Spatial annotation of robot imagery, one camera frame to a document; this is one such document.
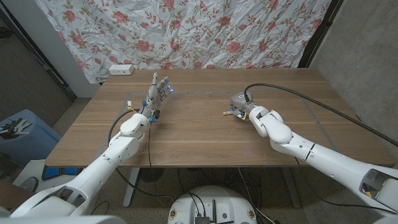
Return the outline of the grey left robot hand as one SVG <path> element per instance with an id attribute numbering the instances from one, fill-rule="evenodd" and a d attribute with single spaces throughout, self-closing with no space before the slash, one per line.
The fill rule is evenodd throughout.
<path id="1" fill-rule="evenodd" d="M 139 113 L 153 122 L 160 116 L 160 107 L 163 101 L 173 92 L 169 85 L 168 76 L 158 81 L 157 72 L 152 77 L 152 84 L 147 92 L 146 100 Z"/>

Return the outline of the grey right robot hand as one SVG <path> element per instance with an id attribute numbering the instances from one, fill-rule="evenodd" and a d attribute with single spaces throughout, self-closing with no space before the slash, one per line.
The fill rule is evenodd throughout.
<path id="1" fill-rule="evenodd" d="M 257 104 L 250 92 L 244 94 L 244 91 L 241 91 L 231 97 L 230 107 L 233 116 L 247 120 L 250 112 L 257 107 Z"/>

